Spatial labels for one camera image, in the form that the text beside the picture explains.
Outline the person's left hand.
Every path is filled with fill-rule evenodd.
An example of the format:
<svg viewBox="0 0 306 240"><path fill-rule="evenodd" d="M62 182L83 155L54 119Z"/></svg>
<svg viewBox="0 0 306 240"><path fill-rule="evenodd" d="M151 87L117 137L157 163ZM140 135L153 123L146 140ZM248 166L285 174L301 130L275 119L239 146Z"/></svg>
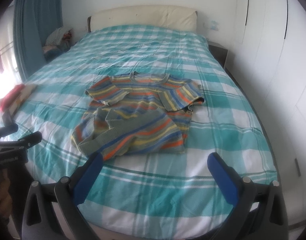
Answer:
<svg viewBox="0 0 306 240"><path fill-rule="evenodd" d="M12 198L9 194L10 179L7 170L2 171L3 181L0 183L0 217L9 219L12 212Z"/></svg>

